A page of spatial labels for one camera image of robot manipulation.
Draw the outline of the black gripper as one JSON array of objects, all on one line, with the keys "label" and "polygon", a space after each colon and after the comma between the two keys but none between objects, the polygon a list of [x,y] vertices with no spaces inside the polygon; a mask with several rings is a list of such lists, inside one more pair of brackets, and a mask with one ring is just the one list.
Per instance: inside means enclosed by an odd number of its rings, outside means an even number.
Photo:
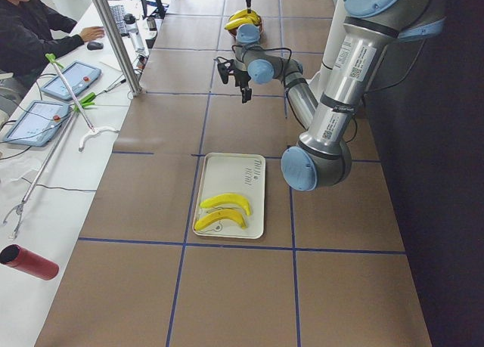
[{"label": "black gripper", "polygon": [[[246,2],[247,13],[250,14],[252,12],[252,9],[251,9],[252,0],[245,0],[245,2]],[[234,75],[235,86],[240,88],[240,93],[242,97],[241,102],[245,104],[248,101],[250,101],[252,98],[252,89],[249,87],[250,75],[248,74],[247,71],[243,71],[239,69],[234,69],[233,75]]]}]

